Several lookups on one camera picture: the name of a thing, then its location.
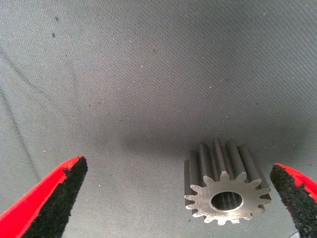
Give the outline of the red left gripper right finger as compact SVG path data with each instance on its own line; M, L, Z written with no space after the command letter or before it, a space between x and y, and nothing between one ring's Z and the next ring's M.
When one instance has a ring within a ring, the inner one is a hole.
M276 163L270 179L301 238L317 236L317 182L292 167Z

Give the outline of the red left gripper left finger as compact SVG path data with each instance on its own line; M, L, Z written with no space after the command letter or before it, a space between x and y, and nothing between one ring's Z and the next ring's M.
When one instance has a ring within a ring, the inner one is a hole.
M64 161L0 216L2 238L60 238L88 171L86 158Z

